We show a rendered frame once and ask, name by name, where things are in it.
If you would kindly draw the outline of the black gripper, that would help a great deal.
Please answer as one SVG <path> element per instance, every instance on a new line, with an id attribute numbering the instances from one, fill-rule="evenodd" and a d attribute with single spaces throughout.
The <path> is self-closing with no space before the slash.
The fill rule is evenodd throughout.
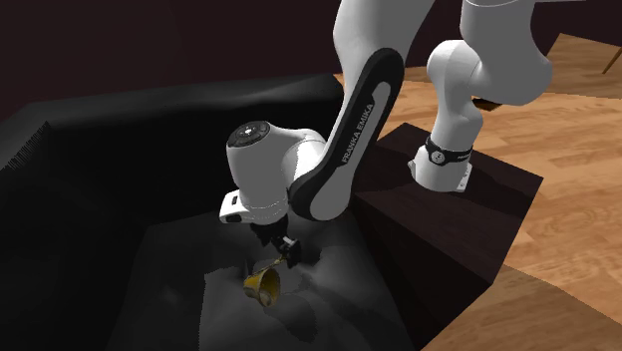
<path id="1" fill-rule="evenodd" d="M 250 229 L 260 240 L 263 247 L 273 244 L 282 257 L 287 261 L 287 266 L 293 268 L 301 260 L 301 242 L 291 239 L 286 235 L 288 220 L 280 219 L 271 224 L 250 224 Z"/>

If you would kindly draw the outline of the dark wooden robot stand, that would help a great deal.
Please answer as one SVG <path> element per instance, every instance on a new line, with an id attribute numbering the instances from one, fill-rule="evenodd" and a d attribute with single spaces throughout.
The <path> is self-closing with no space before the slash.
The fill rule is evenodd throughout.
<path id="1" fill-rule="evenodd" d="M 465 191 L 428 190 L 407 166 L 427 136 L 403 123 L 379 139 L 350 200 L 415 351 L 492 286 L 542 183 L 472 152 Z"/>

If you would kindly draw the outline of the black sofa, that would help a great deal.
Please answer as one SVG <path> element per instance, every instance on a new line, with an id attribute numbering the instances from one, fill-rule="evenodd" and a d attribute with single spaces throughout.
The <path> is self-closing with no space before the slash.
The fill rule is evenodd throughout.
<path id="1" fill-rule="evenodd" d="M 3 126 L 0 351 L 415 351 L 353 215 L 292 217 L 303 262 L 264 308 L 272 247 L 218 209 L 239 125 L 332 129 L 330 74 L 29 108 Z"/>

